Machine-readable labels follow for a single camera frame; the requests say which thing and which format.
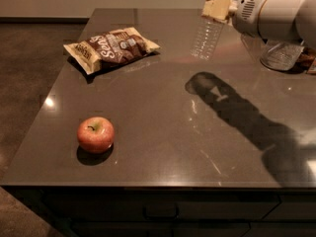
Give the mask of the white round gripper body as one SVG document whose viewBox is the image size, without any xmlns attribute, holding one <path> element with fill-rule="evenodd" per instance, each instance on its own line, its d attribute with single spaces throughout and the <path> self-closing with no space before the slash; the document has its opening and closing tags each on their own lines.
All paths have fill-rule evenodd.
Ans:
<svg viewBox="0 0 316 237">
<path fill-rule="evenodd" d="M 269 39 L 268 25 L 261 18 L 268 0 L 238 0 L 236 11 L 232 16 L 232 25 L 240 34 L 252 37 Z"/>
</svg>

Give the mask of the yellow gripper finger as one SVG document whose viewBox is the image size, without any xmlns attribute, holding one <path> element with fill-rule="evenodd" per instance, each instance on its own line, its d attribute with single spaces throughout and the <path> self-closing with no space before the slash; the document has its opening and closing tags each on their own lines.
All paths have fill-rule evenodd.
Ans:
<svg viewBox="0 0 316 237">
<path fill-rule="evenodd" d="M 216 22 L 226 23 L 232 0 L 206 0 L 201 15 Z"/>
</svg>

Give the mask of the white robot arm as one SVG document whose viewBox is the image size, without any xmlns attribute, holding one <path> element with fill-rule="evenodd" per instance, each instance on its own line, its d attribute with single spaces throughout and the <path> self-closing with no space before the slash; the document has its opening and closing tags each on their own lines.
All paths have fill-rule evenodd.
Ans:
<svg viewBox="0 0 316 237">
<path fill-rule="evenodd" d="M 252 38 L 316 48 L 316 0 L 209 0 L 202 15 Z"/>
</svg>

